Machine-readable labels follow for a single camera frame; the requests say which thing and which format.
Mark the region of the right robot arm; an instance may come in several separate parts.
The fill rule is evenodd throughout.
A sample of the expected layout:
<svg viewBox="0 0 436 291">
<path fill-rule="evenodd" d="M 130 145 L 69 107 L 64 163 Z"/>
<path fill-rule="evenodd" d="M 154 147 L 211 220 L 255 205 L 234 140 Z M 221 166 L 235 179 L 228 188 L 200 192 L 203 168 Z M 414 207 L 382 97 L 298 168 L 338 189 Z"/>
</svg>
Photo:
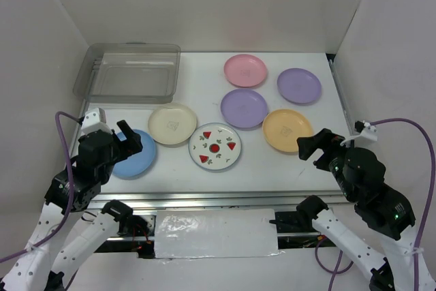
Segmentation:
<svg viewBox="0 0 436 291">
<path fill-rule="evenodd" d="M 423 229 L 417 225 L 406 197 L 386 184 L 386 167 L 369 149 L 355 147 L 346 139 L 323 129 L 297 140 L 298 156 L 322 155 L 314 166 L 333 175 L 355 213 L 379 237 L 383 253 L 375 251 L 340 222 L 328 205 L 309 196 L 297 206 L 297 224 L 317 230 L 332 241 L 369 280 L 370 290 L 434 290 L 420 249 Z"/>
</svg>

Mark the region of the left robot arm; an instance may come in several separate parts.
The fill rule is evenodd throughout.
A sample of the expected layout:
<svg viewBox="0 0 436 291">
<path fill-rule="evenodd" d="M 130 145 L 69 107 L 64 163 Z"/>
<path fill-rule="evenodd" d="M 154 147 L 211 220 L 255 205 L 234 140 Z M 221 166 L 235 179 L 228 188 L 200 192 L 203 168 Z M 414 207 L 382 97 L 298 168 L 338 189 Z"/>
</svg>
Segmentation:
<svg viewBox="0 0 436 291">
<path fill-rule="evenodd" d="M 107 238 L 134 229 L 133 210 L 119 200 L 107 202 L 91 225 L 70 244 L 65 241 L 90 202 L 108 182 L 114 165 L 142 150 L 140 135 L 126 121 L 114 131 L 101 129 L 80 137 L 78 154 L 67 161 L 46 192 L 38 223 L 16 263 L 1 278 L 2 290 L 66 290 L 81 264 Z"/>
</svg>

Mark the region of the orange plate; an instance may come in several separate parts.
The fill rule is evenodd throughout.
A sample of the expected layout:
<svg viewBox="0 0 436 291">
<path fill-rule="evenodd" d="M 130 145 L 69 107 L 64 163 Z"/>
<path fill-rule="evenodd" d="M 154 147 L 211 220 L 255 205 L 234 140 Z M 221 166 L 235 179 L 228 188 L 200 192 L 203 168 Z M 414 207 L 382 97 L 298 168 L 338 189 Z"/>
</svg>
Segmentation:
<svg viewBox="0 0 436 291">
<path fill-rule="evenodd" d="M 270 112 L 263 121 L 262 131 L 267 143 L 284 153 L 298 152 L 297 139 L 313 135 L 309 120 L 290 109 Z"/>
</svg>

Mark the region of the blue plate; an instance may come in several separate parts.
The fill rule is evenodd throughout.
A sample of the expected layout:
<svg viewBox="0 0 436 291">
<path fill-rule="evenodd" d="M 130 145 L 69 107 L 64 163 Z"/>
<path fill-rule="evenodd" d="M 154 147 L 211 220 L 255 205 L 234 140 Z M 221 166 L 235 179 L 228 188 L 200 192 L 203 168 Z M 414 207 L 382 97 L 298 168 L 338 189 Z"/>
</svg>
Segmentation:
<svg viewBox="0 0 436 291">
<path fill-rule="evenodd" d="M 114 166 L 112 174 L 120 179 L 137 178 L 152 166 L 156 158 L 157 148 L 154 139 L 141 129 L 133 131 L 141 137 L 142 150 Z"/>
</svg>

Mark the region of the purple plate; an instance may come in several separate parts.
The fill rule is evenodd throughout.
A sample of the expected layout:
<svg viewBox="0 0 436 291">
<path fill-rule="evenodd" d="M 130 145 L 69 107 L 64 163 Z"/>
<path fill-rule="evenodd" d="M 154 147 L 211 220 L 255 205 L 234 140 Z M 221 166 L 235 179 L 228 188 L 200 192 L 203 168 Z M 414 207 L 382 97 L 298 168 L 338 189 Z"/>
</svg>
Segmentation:
<svg viewBox="0 0 436 291">
<path fill-rule="evenodd" d="M 302 68 L 290 68 L 281 72 L 277 78 L 280 95 L 287 101 L 309 105 L 322 95 L 322 84 L 312 72 Z"/>
<path fill-rule="evenodd" d="M 225 94 L 220 109 L 226 122 L 241 129 L 258 126 L 269 112 L 266 100 L 251 89 L 235 89 Z"/>
</svg>

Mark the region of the white watermelon pattern plate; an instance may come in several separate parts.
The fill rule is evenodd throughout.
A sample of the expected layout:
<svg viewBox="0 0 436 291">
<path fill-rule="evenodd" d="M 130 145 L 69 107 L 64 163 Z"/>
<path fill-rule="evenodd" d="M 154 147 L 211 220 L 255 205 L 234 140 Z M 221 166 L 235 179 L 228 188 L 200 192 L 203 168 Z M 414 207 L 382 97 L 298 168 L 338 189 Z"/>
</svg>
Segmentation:
<svg viewBox="0 0 436 291">
<path fill-rule="evenodd" d="M 222 123 L 200 126 L 189 139 L 189 155 L 201 168 L 210 171 L 226 170 L 240 157 L 242 142 L 237 132 Z"/>
</svg>

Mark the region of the pink plate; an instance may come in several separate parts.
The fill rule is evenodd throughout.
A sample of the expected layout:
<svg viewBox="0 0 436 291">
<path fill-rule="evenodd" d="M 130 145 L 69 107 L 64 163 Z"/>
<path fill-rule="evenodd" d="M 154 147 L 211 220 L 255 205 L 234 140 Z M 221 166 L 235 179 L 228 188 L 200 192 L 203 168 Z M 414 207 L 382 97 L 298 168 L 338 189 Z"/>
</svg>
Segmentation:
<svg viewBox="0 0 436 291">
<path fill-rule="evenodd" d="M 268 69 L 258 57 L 239 54 L 225 62 L 223 72 L 227 81 L 237 87 L 255 87 L 265 81 Z"/>
</svg>

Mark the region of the cream plate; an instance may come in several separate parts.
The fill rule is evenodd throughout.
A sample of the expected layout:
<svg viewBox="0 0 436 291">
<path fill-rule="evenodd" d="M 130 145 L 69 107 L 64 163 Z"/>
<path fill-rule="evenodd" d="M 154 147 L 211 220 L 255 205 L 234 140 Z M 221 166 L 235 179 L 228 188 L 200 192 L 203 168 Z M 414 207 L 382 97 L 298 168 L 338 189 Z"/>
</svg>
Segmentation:
<svg viewBox="0 0 436 291">
<path fill-rule="evenodd" d="M 188 140 L 197 127 L 195 112 L 186 105 L 162 105 L 151 113 L 147 123 L 149 134 L 164 145 L 176 145 Z"/>
</svg>

